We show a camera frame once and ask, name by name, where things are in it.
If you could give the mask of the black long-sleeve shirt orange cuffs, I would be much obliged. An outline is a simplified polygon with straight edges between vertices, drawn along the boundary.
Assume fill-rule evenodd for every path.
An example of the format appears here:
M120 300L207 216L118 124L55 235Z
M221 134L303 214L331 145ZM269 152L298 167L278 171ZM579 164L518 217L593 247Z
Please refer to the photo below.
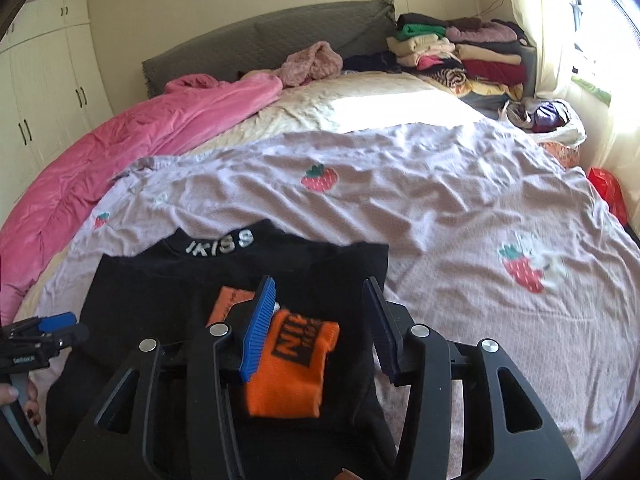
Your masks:
M220 240L177 231L103 256L47 397L59 479L385 479L395 445L374 385L362 285L388 248L305 240L262 220ZM257 372L239 367L264 275L276 312Z

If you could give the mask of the white bag of clothes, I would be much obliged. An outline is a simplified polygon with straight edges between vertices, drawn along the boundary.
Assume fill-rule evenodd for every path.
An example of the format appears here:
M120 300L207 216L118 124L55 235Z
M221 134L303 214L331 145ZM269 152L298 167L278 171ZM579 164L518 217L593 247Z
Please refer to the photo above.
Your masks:
M509 101L500 108L498 117L500 122L532 134L537 143L556 142L578 148L587 139L582 120L564 100Z

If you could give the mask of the stack of folded clothes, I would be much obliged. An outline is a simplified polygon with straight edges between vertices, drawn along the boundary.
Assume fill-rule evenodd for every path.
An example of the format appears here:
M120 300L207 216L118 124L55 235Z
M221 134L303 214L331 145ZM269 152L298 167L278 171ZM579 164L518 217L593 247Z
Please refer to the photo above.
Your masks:
M386 44L401 68L460 98L520 100L535 93L535 48L510 21L405 13Z

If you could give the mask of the lilac strawberry print bed sheet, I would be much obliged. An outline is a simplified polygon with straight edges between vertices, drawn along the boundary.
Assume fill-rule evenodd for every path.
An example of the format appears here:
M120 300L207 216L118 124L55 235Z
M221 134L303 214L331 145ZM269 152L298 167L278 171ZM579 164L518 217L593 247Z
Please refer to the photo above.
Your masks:
M99 258L176 229L201 259L269 219L308 240L390 248L386 290L463 342L497 339L583 474L639 403L639 248L578 168L444 92L401 76L285 96L186 156L141 159L55 252L18 313L79 311Z

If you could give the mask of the cream built-in wardrobe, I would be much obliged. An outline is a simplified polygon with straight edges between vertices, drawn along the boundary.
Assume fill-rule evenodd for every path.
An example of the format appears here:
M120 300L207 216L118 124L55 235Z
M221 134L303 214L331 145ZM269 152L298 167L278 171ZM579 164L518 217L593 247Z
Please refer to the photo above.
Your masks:
M112 116L87 0L25 3L1 39L1 218L41 170Z

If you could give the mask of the pink quilted comforter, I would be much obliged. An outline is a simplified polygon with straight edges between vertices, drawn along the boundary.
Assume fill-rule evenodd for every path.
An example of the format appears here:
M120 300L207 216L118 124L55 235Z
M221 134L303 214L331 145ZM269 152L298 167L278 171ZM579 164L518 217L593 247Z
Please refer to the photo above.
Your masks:
M192 74L169 81L85 134L58 156L1 228L1 319L12 322L51 259L75 236L114 177L148 156L181 155L276 102L282 81L257 73L239 81Z

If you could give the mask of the red plastic bag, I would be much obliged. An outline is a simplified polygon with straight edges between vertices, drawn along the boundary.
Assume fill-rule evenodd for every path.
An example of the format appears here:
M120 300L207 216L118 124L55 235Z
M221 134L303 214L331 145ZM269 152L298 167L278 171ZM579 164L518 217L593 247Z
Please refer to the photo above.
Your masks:
M622 226L628 224L628 212L622 188L614 174L602 168L590 168L587 178Z

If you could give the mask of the dark navy garment on bed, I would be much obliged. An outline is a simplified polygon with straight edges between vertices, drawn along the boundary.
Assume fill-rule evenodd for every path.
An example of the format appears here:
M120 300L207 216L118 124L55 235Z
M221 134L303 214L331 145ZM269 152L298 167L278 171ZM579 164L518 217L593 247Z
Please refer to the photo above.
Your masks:
M401 66L397 63L396 55L390 51L373 54L360 54L345 58L343 70L352 72L383 72L400 73Z

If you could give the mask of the dusty pink fuzzy garment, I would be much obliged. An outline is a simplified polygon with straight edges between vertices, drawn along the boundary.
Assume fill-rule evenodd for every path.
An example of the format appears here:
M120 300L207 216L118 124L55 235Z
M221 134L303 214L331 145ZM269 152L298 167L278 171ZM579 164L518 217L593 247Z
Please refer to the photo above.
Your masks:
M327 41L318 41L310 47L290 54L276 75L282 84L295 88L308 82L333 78L343 69L343 58Z

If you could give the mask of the dark grey quilted headboard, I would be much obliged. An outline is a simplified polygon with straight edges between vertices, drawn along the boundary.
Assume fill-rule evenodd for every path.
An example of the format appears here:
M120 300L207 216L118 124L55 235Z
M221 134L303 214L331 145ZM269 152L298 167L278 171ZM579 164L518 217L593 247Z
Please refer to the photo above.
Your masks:
M146 94L191 74L235 81L238 73L274 70L286 58L326 41L342 58L386 49L396 30L394 0L311 4L247 18L178 44L142 63Z

